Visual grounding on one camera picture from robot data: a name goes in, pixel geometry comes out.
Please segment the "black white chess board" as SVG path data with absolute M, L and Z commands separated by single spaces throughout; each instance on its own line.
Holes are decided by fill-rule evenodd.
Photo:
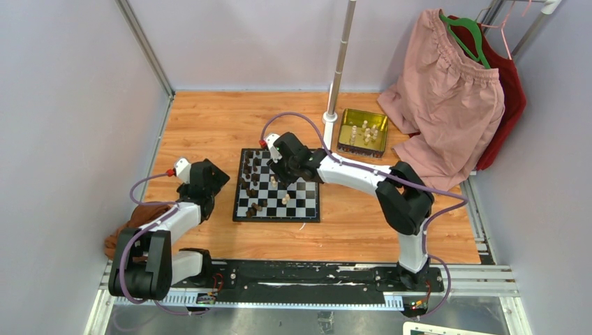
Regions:
M 264 149 L 241 150 L 239 172 L 232 213 L 234 222 L 319 223 L 320 188 L 312 181 L 298 179 L 289 186 L 279 183 L 270 170 L 270 153 Z M 274 176 L 278 186 L 272 188 Z M 287 205 L 281 204 L 285 194 Z

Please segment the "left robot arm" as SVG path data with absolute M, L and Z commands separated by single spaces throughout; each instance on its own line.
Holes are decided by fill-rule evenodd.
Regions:
M 137 228 L 124 228 L 115 244 L 108 290 L 133 304 L 160 301 L 172 285 L 185 279 L 197 288 L 208 287 L 214 279 L 208 251 L 186 248 L 174 254 L 172 245 L 209 219 L 229 176 L 207 158 L 194 163 L 180 158 L 162 176 L 180 180 L 178 200 L 142 202 L 131 188 L 129 197 L 138 207 L 164 212 Z

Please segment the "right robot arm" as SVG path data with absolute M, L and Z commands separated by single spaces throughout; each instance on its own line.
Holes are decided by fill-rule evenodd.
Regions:
M 345 186 L 377 198 L 387 224 L 398 234 L 400 254 L 394 279 L 411 292 L 426 283 L 429 257 L 423 229 L 434 196 L 409 164 L 372 165 L 323 148 L 311 150 L 290 132 L 270 133 L 260 143 L 271 154 L 270 169 L 285 185 L 303 179 Z

